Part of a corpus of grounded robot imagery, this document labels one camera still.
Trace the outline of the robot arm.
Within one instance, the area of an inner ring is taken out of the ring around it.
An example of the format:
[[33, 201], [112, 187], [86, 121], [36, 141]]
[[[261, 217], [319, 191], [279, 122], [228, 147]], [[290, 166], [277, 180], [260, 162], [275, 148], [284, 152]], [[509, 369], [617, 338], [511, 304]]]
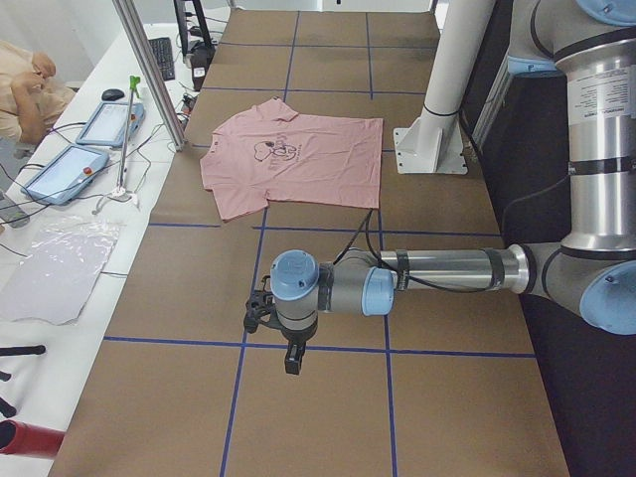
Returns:
[[289, 250], [247, 302], [244, 327], [279, 330], [298, 374], [320, 313], [388, 313], [410, 289], [529, 296], [540, 354], [567, 369], [635, 370], [635, 5], [518, 1], [510, 74], [566, 80], [568, 162], [550, 191], [504, 205], [504, 249], [345, 248], [317, 262]]

